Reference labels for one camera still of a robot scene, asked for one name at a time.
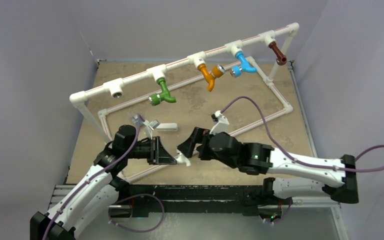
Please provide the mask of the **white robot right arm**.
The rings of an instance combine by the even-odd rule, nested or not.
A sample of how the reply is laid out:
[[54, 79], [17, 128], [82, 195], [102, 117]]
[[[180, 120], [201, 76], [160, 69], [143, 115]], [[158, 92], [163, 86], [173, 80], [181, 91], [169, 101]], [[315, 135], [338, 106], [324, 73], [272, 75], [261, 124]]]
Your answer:
[[349, 154], [333, 159], [309, 157], [263, 143], [240, 142], [226, 132], [211, 134], [200, 127], [176, 149], [187, 158], [197, 151], [200, 160], [217, 160], [247, 175], [281, 174], [317, 181], [333, 201], [359, 202], [356, 158]]

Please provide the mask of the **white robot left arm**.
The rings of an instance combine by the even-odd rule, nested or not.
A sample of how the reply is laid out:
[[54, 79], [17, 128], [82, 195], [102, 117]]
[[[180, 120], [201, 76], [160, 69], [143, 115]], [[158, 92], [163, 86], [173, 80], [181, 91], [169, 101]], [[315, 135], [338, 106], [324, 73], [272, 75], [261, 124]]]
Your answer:
[[92, 217], [109, 205], [131, 204], [138, 194], [118, 174], [129, 159], [146, 159], [150, 165], [175, 165], [159, 136], [139, 140], [140, 126], [122, 125], [107, 143], [83, 179], [46, 213], [30, 219], [31, 240], [74, 240]]

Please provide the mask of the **white faucet chrome knob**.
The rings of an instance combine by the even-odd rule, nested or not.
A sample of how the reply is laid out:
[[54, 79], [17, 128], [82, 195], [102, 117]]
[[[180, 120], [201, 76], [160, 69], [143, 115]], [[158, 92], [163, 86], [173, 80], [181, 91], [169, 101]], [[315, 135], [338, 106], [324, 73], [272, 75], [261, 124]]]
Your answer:
[[186, 157], [181, 151], [179, 150], [176, 150], [176, 157], [175, 157], [175, 160], [178, 164], [184, 164], [186, 167], [190, 167], [191, 166], [191, 162], [190, 162], [190, 159], [188, 157]]

